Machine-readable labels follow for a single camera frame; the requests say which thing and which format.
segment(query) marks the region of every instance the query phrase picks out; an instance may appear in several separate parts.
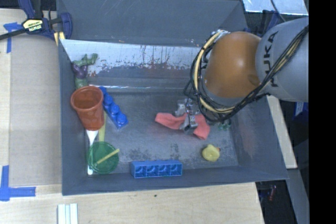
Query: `blue tape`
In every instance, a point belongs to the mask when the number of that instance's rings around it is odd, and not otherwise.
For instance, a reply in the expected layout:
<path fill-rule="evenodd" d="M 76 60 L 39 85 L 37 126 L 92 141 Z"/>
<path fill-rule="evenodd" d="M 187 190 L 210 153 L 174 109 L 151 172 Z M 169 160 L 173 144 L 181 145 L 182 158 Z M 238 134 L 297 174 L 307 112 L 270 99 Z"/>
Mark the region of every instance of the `blue tape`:
<path fill-rule="evenodd" d="M 0 201 L 9 201 L 12 197 L 35 197 L 36 187 L 10 188 L 8 186 L 9 165 L 2 167 Z"/>
<path fill-rule="evenodd" d="M 20 30 L 23 28 L 22 25 L 18 24 L 17 22 L 4 24 L 4 27 L 8 32 Z M 7 53 L 10 53 L 11 51 L 12 51 L 12 38 L 9 37 L 7 40 Z"/>

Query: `yellow toy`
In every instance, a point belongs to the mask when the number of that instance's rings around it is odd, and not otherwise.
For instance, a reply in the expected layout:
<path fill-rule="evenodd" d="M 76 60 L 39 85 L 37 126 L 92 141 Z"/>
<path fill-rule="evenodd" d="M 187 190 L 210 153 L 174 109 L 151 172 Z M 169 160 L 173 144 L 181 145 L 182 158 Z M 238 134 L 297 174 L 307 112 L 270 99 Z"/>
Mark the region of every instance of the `yellow toy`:
<path fill-rule="evenodd" d="M 219 151 L 220 149 L 218 147 L 207 145 L 207 147 L 202 150 L 202 156 L 209 162 L 215 162 L 220 156 Z"/>

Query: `toy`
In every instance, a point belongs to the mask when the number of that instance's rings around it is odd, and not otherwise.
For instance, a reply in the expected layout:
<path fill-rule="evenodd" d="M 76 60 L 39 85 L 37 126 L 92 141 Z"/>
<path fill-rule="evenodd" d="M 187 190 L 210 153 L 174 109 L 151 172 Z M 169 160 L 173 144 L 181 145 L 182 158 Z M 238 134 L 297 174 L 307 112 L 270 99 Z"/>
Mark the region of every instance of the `toy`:
<path fill-rule="evenodd" d="M 107 142 L 94 142 L 87 154 L 88 166 L 98 174 L 109 174 L 118 165 L 119 149 Z"/>
<path fill-rule="evenodd" d="M 114 103 L 113 97 L 107 93 L 105 87 L 100 86 L 99 89 L 104 95 L 103 107 L 107 116 L 120 129 L 128 124 L 128 119 L 125 114 L 120 111 L 120 107 Z"/>
<path fill-rule="evenodd" d="M 202 150 L 202 156 L 209 162 L 215 162 L 220 156 L 219 151 L 221 150 L 218 147 L 209 144 Z"/>
<path fill-rule="evenodd" d="M 72 70 L 75 73 L 75 85 L 76 89 L 89 85 L 88 82 L 88 66 L 94 65 L 98 54 L 92 54 L 92 57 L 89 59 L 88 56 L 85 56 L 79 61 L 72 62 Z"/>
<path fill-rule="evenodd" d="M 70 98 L 70 104 L 86 129 L 86 134 L 93 144 L 99 129 L 104 125 L 104 110 L 102 107 L 103 94 L 96 86 L 85 86 L 74 91 Z M 88 175 L 93 170 L 88 166 Z"/>
<path fill-rule="evenodd" d="M 182 163 L 178 160 L 131 162 L 134 178 L 181 176 Z"/>

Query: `yellow clamp label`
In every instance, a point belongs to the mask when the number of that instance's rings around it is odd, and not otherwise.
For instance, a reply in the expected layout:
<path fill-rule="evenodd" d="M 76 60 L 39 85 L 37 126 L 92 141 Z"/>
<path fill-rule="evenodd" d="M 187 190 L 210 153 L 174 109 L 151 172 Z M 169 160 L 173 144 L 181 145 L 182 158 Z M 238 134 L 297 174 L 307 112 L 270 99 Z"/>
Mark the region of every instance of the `yellow clamp label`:
<path fill-rule="evenodd" d="M 41 29 L 42 25 L 43 25 L 43 21 L 42 20 L 36 20 L 36 19 L 27 20 L 22 24 L 22 26 L 25 29 L 28 29 L 29 32 Z"/>

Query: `cardboard sheet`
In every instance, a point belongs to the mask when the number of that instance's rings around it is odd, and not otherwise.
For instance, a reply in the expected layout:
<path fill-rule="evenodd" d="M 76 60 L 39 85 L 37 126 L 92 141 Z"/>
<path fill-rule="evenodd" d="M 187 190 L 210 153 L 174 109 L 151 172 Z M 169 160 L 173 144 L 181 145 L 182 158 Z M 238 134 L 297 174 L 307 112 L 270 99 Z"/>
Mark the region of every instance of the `cardboard sheet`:
<path fill-rule="evenodd" d="M 61 183 L 59 64 L 56 43 L 13 38 L 9 185 Z"/>

